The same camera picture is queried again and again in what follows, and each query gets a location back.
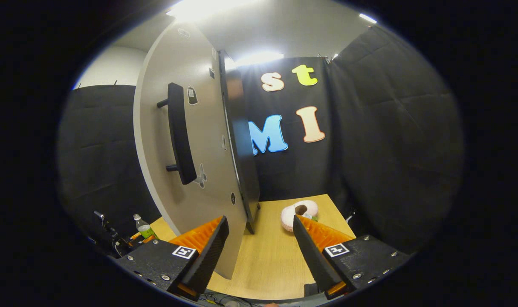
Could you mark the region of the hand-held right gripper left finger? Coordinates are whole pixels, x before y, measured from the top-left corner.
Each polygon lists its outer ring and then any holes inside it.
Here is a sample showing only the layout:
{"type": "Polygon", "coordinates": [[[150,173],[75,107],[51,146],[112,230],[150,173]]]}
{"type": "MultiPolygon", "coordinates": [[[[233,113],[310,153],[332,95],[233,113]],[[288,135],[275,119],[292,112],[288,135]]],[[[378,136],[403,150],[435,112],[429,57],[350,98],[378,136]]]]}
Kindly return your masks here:
{"type": "Polygon", "coordinates": [[[199,301],[220,260],[229,223],[222,215],[169,241],[159,239],[115,260],[146,284],[189,301],[199,301]]]}

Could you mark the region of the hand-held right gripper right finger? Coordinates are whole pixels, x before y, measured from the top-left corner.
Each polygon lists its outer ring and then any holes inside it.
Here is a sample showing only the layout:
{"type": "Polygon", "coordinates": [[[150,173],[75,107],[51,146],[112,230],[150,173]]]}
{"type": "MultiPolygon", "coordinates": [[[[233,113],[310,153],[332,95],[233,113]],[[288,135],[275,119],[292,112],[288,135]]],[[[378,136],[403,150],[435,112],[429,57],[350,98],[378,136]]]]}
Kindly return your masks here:
{"type": "Polygon", "coordinates": [[[319,292],[329,300],[382,281],[411,258],[372,235],[352,237],[298,214],[292,232],[319,292]]]}

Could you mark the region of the green label bottle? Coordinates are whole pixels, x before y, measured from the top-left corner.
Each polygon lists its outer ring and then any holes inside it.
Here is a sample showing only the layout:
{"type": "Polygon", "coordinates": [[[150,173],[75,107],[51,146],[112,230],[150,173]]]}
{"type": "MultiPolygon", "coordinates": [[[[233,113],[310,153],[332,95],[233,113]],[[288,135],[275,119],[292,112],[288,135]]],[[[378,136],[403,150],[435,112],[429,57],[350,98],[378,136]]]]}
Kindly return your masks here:
{"type": "Polygon", "coordinates": [[[136,223],[136,229],[144,239],[156,239],[157,235],[151,225],[144,221],[139,214],[134,214],[133,219],[136,223]]]}

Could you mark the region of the grey cabinet door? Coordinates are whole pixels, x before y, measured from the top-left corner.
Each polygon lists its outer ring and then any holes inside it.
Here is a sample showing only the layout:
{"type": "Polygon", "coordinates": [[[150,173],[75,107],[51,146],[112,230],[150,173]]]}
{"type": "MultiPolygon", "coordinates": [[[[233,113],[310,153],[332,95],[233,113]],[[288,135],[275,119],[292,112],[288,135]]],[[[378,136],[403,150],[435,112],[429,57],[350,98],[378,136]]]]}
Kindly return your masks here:
{"type": "Polygon", "coordinates": [[[133,124],[137,155],[148,190],[176,235],[226,216],[229,236],[215,268],[233,277],[247,216],[230,150],[220,85],[219,58],[212,43],[189,22],[172,22],[153,43],[138,76],[133,124]],[[197,179],[183,185],[175,163],[167,107],[168,84],[185,91],[185,119],[197,179]]]}

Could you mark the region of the black door handle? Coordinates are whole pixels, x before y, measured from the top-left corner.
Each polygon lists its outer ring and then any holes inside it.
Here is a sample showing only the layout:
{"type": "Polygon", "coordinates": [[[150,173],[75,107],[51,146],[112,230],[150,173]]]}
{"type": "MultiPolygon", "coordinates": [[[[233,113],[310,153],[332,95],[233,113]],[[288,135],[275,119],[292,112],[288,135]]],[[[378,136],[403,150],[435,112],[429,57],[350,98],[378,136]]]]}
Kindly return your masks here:
{"type": "Polygon", "coordinates": [[[198,178],[193,163],[189,137],[185,119],[185,91],[182,86],[174,82],[168,84],[167,98],[156,103],[161,109],[167,107],[168,124],[173,148],[175,163],[166,166],[166,171],[179,173],[183,185],[188,185],[198,178]]]}

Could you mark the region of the dark grey cabinet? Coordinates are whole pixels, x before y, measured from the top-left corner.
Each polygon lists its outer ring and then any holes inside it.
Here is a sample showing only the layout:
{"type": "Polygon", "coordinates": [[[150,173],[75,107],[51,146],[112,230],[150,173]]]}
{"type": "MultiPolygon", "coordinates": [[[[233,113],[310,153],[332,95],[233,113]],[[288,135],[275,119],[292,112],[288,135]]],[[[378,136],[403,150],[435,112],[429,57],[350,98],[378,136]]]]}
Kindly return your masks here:
{"type": "Polygon", "coordinates": [[[246,114],[246,100],[240,71],[225,50],[220,50],[219,69],[226,127],[229,132],[230,150],[240,190],[240,198],[246,212],[246,229],[255,233],[257,213],[260,209],[260,186],[253,155],[246,114]]]}

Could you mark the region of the pink white plush cushion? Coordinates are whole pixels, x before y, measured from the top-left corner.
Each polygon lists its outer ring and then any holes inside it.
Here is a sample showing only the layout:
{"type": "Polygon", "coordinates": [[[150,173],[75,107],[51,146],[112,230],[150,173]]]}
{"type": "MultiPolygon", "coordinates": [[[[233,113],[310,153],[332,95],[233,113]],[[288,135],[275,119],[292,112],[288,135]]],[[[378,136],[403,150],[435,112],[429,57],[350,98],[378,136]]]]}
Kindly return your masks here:
{"type": "Polygon", "coordinates": [[[293,220],[295,215],[317,221],[318,212],[318,204],[315,201],[298,201],[290,206],[287,206],[281,211],[281,225],[286,231],[293,232],[293,220]]]}

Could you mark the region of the black backdrop cloth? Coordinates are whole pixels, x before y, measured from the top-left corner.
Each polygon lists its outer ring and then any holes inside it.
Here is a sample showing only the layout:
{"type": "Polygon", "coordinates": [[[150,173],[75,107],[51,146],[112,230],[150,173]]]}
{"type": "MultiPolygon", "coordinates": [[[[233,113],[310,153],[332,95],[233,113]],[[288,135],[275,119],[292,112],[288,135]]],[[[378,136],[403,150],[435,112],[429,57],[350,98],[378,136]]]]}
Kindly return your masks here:
{"type": "MultiPolygon", "coordinates": [[[[397,35],[367,30],[331,63],[289,58],[238,68],[259,202],[327,194],[405,253],[438,231],[464,160],[456,101],[436,70],[397,35]]],[[[61,204],[105,243],[94,211],[130,233],[130,214],[160,217],[134,136],[136,86],[72,90],[57,143],[61,204]]]]}

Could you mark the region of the ceiling strip light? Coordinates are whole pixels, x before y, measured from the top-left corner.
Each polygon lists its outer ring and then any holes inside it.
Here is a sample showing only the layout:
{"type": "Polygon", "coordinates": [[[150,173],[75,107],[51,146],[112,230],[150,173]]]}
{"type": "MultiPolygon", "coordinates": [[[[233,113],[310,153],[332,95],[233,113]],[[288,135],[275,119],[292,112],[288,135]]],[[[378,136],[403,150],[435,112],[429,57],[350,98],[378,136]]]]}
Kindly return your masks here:
{"type": "Polygon", "coordinates": [[[242,58],[238,58],[237,60],[233,60],[230,57],[225,58],[223,60],[223,64],[228,69],[236,69],[238,67],[255,65],[255,64],[263,64],[270,61],[275,61],[284,58],[284,54],[272,51],[263,51],[255,54],[247,54],[242,58]]]}

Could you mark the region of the large ceiling light panel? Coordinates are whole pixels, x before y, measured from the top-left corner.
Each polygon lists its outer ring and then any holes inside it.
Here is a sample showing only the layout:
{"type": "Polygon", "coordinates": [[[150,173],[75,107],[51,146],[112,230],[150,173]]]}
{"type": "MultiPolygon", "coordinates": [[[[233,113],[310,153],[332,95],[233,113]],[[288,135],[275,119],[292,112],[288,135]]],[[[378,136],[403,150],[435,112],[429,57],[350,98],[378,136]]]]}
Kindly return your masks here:
{"type": "Polygon", "coordinates": [[[195,21],[261,0],[181,0],[170,6],[165,15],[178,20],[195,21]]]}

